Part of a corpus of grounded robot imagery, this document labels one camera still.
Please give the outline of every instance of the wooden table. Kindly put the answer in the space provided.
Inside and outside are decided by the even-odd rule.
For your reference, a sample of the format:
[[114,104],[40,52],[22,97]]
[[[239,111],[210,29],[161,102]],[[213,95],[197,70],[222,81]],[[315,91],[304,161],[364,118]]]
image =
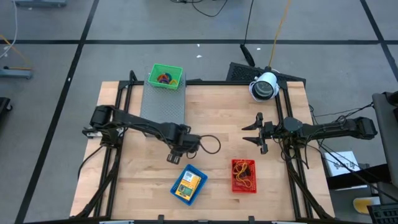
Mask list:
[[[294,117],[312,124],[303,83],[292,82],[288,86]],[[117,87],[118,82],[103,82],[98,105],[113,105]],[[241,130],[254,122],[257,112],[263,113],[264,121],[277,124],[275,100],[257,103],[251,98],[247,86],[189,85],[186,94],[186,124],[192,127],[193,134],[219,137],[221,151],[210,155],[200,149],[196,158],[183,156],[180,164],[174,165],[166,161],[169,149],[164,143],[146,139],[142,133],[129,129],[124,138],[112,219],[156,220],[163,214],[166,220],[247,220],[250,215],[256,220],[295,220],[280,147],[273,140],[267,140],[269,152],[261,155],[253,143],[242,140],[244,136],[258,135],[258,131]],[[139,115],[141,99],[142,86],[133,86],[131,114]],[[283,93],[281,102],[286,116]],[[99,143],[99,139],[89,139],[85,157],[98,148]],[[204,138],[203,144],[209,151],[217,149],[217,143],[211,138]],[[315,141],[310,144],[317,147]],[[82,169],[71,215],[80,212],[98,188],[104,152],[95,155]],[[256,160],[256,194],[232,193],[231,160],[234,158]],[[305,169],[308,188],[326,212],[334,215],[319,152],[309,148],[308,160],[310,169]],[[190,207],[170,193],[187,164],[208,176],[207,183]],[[297,192],[301,214],[305,217],[302,194],[299,189]],[[107,198],[108,192],[104,194],[102,215]]]

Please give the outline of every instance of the red plastic basket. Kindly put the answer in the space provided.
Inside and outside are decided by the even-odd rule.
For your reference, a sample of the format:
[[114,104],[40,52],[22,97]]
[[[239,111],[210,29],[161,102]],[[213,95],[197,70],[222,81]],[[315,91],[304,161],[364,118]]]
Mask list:
[[[250,170],[250,175],[246,176],[247,180],[251,181],[251,186],[246,187],[242,182],[236,180],[236,176],[234,176],[234,166],[237,162],[247,162],[248,168]],[[256,166],[254,160],[251,159],[233,159],[232,160],[232,168],[231,168],[231,177],[232,177],[232,192],[235,193],[257,193],[257,184],[256,184]]]

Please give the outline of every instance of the yellow object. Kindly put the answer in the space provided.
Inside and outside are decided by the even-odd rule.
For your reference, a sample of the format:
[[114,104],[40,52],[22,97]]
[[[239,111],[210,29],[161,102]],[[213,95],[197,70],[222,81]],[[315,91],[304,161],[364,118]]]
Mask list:
[[287,11],[289,10],[290,3],[292,3],[292,1],[291,1],[291,0],[288,0],[287,5],[286,5],[286,7],[285,7],[284,15],[282,16],[282,19],[280,20],[280,23],[279,23],[278,30],[276,31],[276,35],[275,35],[275,39],[274,39],[274,45],[272,46],[271,57],[270,57],[270,59],[269,59],[268,66],[271,66],[272,58],[273,58],[273,56],[274,56],[274,50],[275,50],[276,40],[278,39],[278,35],[279,35],[279,33],[280,33],[280,30],[282,29],[282,24],[283,24],[284,21],[285,21],[285,18],[286,18],[286,15],[287,15]]
[[353,201],[354,208],[361,214],[369,214],[368,205],[380,205],[379,197],[356,198]]
[[170,83],[169,83],[169,85],[171,85],[171,84],[173,84],[173,83],[175,83],[176,85],[178,84],[178,82],[177,82],[176,80],[171,80]]
[[242,182],[246,187],[250,188],[251,187],[251,181],[247,179],[242,179],[241,175],[246,171],[248,168],[248,164],[246,161],[239,161],[235,163],[234,169],[233,169],[233,174],[236,175],[236,180],[239,182]]
[[198,175],[190,171],[185,171],[184,176],[180,184],[175,191],[175,194],[184,198],[185,200],[191,200],[193,193],[195,193],[201,178]]
[[[10,42],[3,35],[0,35],[0,37],[5,41],[5,43],[7,43],[9,46],[11,46]],[[30,62],[30,60],[27,57],[25,57],[22,53],[20,53],[19,50],[17,50],[14,46],[11,46],[11,49],[13,51],[15,51],[24,60],[24,62],[27,65],[32,66],[32,62]],[[9,69],[31,70],[32,68],[12,67],[12,68],[9,68]]]

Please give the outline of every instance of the blue plastic container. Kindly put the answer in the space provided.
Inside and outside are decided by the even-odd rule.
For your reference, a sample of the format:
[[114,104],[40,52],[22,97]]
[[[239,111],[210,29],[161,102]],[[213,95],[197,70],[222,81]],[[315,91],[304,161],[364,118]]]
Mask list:
[[[178,185],[180,184],[182,177],[184,176],[185,171],[190,171],[193,172],[194,174],[198,175],[201,180],[199,182],[199,185],[196,189],[196,191],[193,193],[191,200],[185,200],[184,198],[181,198],[180,196],[175,194],[175,191],[177,190]],[[196,169],[193,165],[188,164],[185,169],[182,171],[180,177],[177,179],[177,181],[174,183],[173,187],[170,189],[170,193],[174,196],[176,196],[178,199],[180,199],[183,203],[186,203],[188,206],[191,206],[193,202],[195,201],[196,197],[200,193],[201,188],[204,186],[204,184],[207,181],[207,175],[200,172],[200,170]]]

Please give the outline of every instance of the green basket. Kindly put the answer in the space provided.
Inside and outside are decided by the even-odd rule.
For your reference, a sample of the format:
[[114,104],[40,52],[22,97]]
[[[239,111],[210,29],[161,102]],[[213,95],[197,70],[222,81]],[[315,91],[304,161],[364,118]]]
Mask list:
[[[169,84],[165,84],[165,83],[159,83],[157,81],[157,77],[164,73],[169,73],[172,76],[172,80],[177,81],[177,84],[169,85]],[[154,67],[152,68],[152,71],[149,75],[148,82],[151,85],[156,86],[156,87],[162,87],[162,88],[168,88],[171,90],[176,90],[178,88],[178,85],[180,84],[181,75],[182,75],[182,68],[180,68],[180,67],[154,64]]]

